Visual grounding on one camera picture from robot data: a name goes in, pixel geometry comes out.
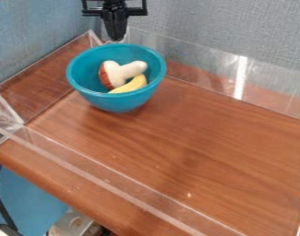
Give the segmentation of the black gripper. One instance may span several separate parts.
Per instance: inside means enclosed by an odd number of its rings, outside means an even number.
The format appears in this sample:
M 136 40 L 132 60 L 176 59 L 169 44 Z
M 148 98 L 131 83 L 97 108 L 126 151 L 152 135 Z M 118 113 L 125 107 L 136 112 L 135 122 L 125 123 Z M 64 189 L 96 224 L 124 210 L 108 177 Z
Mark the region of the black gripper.
M 117 40 L 121 41 L 128 28 L 128 16 L 147 16 L 148 0 L 140 0 L 141 6 L 128 6 L 128 1 L 132 0 L 81 0 L 82 13 L 85 16 L 98 16 L 104 19 L 110 39 L 114 39 L 117 32 Z

